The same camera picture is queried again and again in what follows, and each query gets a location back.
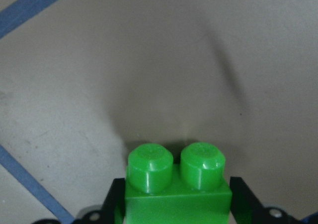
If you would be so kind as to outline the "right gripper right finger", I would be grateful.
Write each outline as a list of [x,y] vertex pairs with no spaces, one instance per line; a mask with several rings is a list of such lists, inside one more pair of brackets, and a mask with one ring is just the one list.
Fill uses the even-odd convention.
[[268,224],[267,211],[241,177],[230,178],[231,213],[237,224]]

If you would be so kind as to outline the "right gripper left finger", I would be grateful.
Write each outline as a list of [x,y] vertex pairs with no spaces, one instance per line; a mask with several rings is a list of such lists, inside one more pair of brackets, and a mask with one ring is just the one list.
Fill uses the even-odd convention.
[[123,224],[125,218],[125,178],[115,178],[101,208],[105,224]]

